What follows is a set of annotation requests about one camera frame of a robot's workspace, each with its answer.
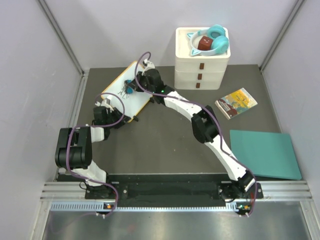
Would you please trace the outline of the orange-framed whiteboard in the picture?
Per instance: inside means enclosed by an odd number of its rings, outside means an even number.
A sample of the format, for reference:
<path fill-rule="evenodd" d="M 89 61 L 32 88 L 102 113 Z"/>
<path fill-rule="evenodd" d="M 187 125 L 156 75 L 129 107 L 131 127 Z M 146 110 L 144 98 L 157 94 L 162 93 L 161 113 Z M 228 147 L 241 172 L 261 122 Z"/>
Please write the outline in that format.
<path fill-rule="evenodd" d="M 146 92 L 138 92 L 134 90 L 128 90 L 125 87 L 125 81 L 130 82 L 135 80 L 135 68 L 137 61 L 133 61 L 109 86 L 103 91 L 101 98 L 107 99 L 107 106 L 111 106 L 113 109 L 117 108 L 120 111 L 120 115 L 123 113 L 123 107 L 121 102 L 114 95 L 117 95 L 124 104 L 124 115 L 129 117 L 128 122 L 132 122 L 134 117 L 145 107 L 152 97 L 151 94 Z"/>

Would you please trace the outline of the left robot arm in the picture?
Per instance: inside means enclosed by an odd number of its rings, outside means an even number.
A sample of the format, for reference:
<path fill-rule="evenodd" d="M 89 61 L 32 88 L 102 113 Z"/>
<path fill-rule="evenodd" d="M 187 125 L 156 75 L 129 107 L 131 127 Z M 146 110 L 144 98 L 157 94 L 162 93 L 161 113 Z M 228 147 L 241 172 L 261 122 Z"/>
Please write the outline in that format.
<path fill-rule="evenodd" d="M 92 144 L 107 140 L 111 129 L 119 129 L 130 120 L 116 107 L 96 106 L 91 125 L 60 129 L 55 164 L 83 180 L 87 199 L 108 199 L 117 195 L 109 174 L 93 160 Z"/>

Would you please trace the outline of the blue bone-shaped eraser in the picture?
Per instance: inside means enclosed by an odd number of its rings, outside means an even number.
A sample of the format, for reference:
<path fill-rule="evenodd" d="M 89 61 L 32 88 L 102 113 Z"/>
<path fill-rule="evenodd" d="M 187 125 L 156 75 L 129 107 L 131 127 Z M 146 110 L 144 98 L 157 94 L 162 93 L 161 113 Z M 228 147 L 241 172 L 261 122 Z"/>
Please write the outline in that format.
<path fill-rule="evenodd" d="M 127 79 L 124 81 L 124 90 L 126 94 L 133 94 L 135 91 L 134 87 L 135 85 L 132 83 L 132 80 Z"/>

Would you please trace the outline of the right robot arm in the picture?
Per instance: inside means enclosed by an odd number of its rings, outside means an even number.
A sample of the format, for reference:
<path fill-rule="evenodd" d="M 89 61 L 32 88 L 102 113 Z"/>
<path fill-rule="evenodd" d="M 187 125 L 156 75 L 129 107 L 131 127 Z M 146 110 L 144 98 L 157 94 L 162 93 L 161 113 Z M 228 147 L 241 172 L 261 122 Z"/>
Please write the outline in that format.
<path fill-rule="evenodd" d="M 171 108 L 191 122 L 194 137 L 206 145 L 220 160 L 230 180 L 233 182 L 233 192 L 239 198 L 245 198 L 254 189 L 252 200 L 257 198 L 257 180 L 252 171 L 239 162 L 226 144 L 222 129 L 210 106 L 203 106 L 182 97 L 172 87 L 164 84 L 156 69 L 134 71 L 134 82 L 137 91 L 151 94 L 158 104 Z"/>

